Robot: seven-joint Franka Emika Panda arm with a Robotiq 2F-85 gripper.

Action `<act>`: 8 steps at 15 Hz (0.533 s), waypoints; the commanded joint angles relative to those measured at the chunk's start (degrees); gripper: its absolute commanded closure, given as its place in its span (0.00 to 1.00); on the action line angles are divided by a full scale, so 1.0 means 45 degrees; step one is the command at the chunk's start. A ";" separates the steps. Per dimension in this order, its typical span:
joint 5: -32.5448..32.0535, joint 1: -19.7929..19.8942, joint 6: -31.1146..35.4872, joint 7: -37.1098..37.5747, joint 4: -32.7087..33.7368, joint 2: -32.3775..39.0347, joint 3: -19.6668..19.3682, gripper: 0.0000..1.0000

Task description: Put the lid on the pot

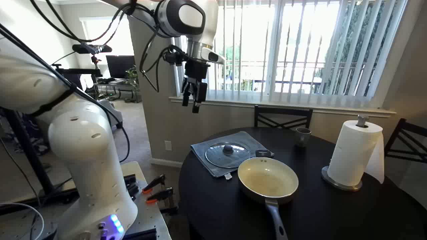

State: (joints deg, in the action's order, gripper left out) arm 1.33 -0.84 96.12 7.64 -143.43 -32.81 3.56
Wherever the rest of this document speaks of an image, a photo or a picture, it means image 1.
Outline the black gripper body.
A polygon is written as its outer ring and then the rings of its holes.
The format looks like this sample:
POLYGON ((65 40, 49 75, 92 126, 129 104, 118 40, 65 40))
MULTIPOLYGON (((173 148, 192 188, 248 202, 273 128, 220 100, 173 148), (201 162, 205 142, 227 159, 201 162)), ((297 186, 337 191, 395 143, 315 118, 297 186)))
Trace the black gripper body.
POLYGON ((204 95, 207 91, 207 84, 204 79, 207 76, 208 64, 188 60, 185 63, 182 94, 184 95, 204 95))

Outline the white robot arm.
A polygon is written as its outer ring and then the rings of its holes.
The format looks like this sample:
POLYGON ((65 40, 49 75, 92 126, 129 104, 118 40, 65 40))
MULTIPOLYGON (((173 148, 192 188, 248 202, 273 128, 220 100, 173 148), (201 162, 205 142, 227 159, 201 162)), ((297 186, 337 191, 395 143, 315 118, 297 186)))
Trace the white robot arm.
MULTIPOLYGON (((177 58, 185 64, 182 103, 193 112, 205 100, 207 70, 223 59, 213 52, 217 0, 102 0, 142 22, 161 38, 188 39, 177 58)), ((60 218, 57 240, 121 240, 138 210, 130 199, 106 111, 38 58, 9 30, 0 42, 0 107, 46 126, 48 143, 64 162, 78 199, 60 218)))

